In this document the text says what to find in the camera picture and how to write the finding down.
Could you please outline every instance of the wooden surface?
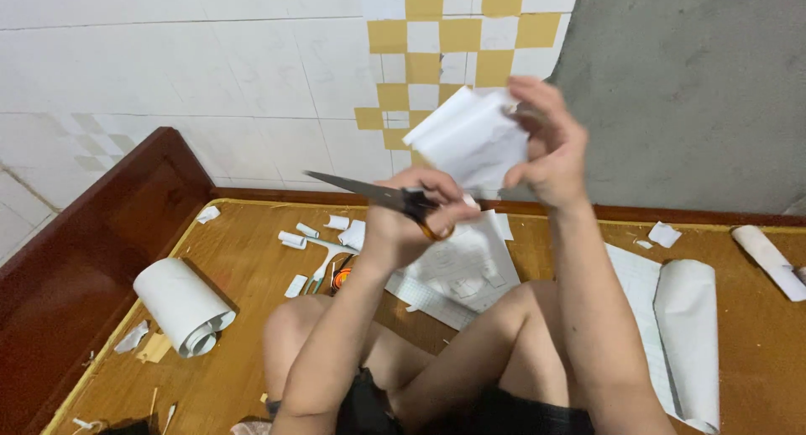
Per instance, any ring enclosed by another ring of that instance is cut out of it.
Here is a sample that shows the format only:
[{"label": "wooden surface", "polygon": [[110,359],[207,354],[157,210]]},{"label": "wooden surface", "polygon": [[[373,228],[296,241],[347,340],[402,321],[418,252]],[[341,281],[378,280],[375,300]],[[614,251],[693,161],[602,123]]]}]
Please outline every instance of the wooden surface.
[{"label": "wooden surface", "polygon": [[159,128],[0,268],[0,433],[39,433],[170,251],[212,183]]},{"label": "wooden surface", "polygon": [[[230,198],[265,200],[273,202],[319,203],[322,205],[366,206],[363,195],[344,192],[260,190],[252,188],[215,187],[210,192],[211,199]],[[537,202],[517,200],[480,200],[484,210],[494,209],[499,213],[517,215],[547,215],[546,208]],[[701,212],[673,210],[669,208],[615,207],[594,205],[599,220],[650,222],[657,221],[676,224],[721,224],[758,226],[806,227],[806,216],[764,215],[755,213]]]},{"label": "wooden surface", "polygon": [[[338,231],[323,228],[327,215],[363,219],[362,207],[298,206],[291,203],[215,203],[222,215],[189,229],[175,249],[208,283],[216,285],[236,306],[238,316],[222,332],[216,347],[198,358],[180,359],[171,350],[159,364],[141,364],[133,353],[106,350],[89,369],[86,382],[66,402],[52,430],[70,435],[69,422],[145,417],[152,392],[159,387],[156,411],[165,426],[168,407],[178,402],[172,435],[224,434],[247,416],[264,416],[258,401],[264,392],[261,328],[267,315],[286,301],[285,289],[296,274],[311,275],[325,249],[310,244],[305,251],[280,246],[277,233],[292,232],[297,222],[335,240]],[[510,215],[515,240],[509,251],[522,280],[551,278],[547,222],[534,215]],[[601,224],[607,242],[657,262],[691,258],[717,271],[720,397],[723,432],[794,434],[806,432],[806,312],[790,303],[763,272],[747,260],[727,228],[681,227],[683,236],[671,249],[646,250],[632,244],[646,239],[650,224]],[[771,241],[793,262],[806,264],[806,229],[770,228]],[[415,345],[438,353],[455,332],[422,312],[408,313],[405,304],[385,294],[376,320]],[[108,345],[131,327],[151,317],[136,305]],[[675,422],[679,433],[696,430]]]}]

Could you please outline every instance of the forearm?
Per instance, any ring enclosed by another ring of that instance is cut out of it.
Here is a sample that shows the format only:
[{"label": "forearm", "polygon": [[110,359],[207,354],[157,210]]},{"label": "forearm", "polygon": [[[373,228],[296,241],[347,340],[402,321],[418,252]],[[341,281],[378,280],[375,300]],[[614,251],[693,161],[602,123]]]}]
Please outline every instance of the forearm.
[{"label": "forearm", "polygon": [[649,372],[630,305],[587,201],[550,216],[568,355],[583,388],[646,385]]},{"label": "forearm", "polygon": [[314,326],[288,372],[282,412],[299,417],[338,411],[389,277],[370,265],[359,258],[349,283]]}]

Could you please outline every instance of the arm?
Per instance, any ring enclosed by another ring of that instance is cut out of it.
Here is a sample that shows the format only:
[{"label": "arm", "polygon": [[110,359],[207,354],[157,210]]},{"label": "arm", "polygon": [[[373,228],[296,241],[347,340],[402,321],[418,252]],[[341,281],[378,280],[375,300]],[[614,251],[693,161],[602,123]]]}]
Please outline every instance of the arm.
[{"label": "arm", "polygon": [[[428,219],[435,232],[480,214],[463,202],[456,182],[436,170],[409,169],[378,184],[426,188],[429,199],[442,204]],[[404,215],[369,208],[361,255],[348,283],[317,321],[288,372],[272,434],[334,431],[338,409],[361,363],[361,349],[389,276],[416,260],[429,245],[418,225]]]},{"label": "arm", "polygon": [[531,161],[513,167],[506,183],[525,179],[550,207],[563,336],[597,432],[674,433],[652,388],[635,318],[584,188],[588,134],[553,87],[515,78],[510,90],[542,117],[520,118],[530,132]]}]

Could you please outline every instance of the gray concrete wall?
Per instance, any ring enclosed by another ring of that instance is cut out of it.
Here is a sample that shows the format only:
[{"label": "gray concrete wall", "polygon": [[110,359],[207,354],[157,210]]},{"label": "gray concrete wall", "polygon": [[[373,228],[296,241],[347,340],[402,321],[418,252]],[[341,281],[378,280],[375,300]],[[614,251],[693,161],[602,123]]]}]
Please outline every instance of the gray concrete wall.
[{"label": "gray concrete wall", "polygon": [[781,213],[806,194],[806,0],[578,0],[553,79],[606,205]]}]

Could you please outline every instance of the hand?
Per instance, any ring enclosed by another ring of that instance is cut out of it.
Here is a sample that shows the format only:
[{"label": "hand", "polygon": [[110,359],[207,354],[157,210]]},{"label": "hand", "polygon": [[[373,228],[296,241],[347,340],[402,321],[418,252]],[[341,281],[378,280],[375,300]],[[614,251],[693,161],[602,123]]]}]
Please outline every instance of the hand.
[{"label": "hand", "polygon": [[[478,207],[462,199],[462,189],[447,173],[411,168],[390,180],[376,182],[390,188],[421,187],[428,199],[442,205],[427,218],[428,227],[438,235],[447,233],[459,221],[481,216]],[[367,212],[367,231],[358,264],[370,265],[381,273],[392,273],[409,265],[433,244],[417,223],[405,215],[373,205]]]},{"label": "hand", "polygon": [[510,169],[504,176],[504,186],[511,188],[526,180],[539,200],[554,208],[587,203],[588,132],[568,113],[562,94],[540,79],[527,76],[511,77],[509,92],[542,115],[516,114],[521,127],[529,132],[529,162]]}]

